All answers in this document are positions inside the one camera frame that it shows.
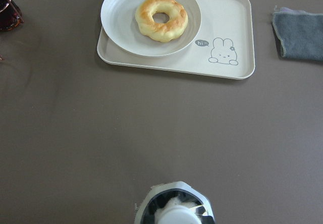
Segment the tea bottle white cap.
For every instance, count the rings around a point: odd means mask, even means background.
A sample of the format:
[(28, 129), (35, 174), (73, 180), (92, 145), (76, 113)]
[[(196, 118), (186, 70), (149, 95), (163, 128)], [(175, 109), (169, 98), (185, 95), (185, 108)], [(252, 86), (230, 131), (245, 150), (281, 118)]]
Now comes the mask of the tea bottle white cap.
[(136, 207), (135, 223), (216, 223), (210, 201), (185, 182), (152, 186)]

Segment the cream rabbit tray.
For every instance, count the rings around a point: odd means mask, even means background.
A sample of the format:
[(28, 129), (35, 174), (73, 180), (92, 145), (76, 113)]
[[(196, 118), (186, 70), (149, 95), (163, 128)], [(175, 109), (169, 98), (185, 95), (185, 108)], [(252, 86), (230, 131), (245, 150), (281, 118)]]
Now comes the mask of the cream rabbit tray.
[(116, 45), (101, 29), (97, 53), (108, 64), (245, 79), (255, 69), (249, 0), (196, 0), (201, 26), (184, 49), (163, 57), (143, 57)]

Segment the white round plate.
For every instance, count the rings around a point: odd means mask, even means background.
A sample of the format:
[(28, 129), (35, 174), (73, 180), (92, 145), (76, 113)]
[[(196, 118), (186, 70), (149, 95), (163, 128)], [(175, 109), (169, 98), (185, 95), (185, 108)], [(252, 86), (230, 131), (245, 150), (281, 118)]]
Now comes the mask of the white round plate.
[(158, 42), (140, 33), (135, 20), (137, 7), (144, 0), (104, 0), (101, 23), (108, 37), (120, 48), (143, 57), (163, 57), (186, 48), (201, 26), (201, 11), (196, 0), (176, 0), (188, 14), (184, 33), (170, 42)]

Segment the grey folded cloth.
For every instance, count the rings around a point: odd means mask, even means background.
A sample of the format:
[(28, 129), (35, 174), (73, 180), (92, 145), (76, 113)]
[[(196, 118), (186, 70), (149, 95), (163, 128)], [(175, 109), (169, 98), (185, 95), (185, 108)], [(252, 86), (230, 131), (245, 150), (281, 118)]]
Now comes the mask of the grey folded cloth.
[(285, 59), (322, 61), (322, 14), (275, 8), (272, 25)]

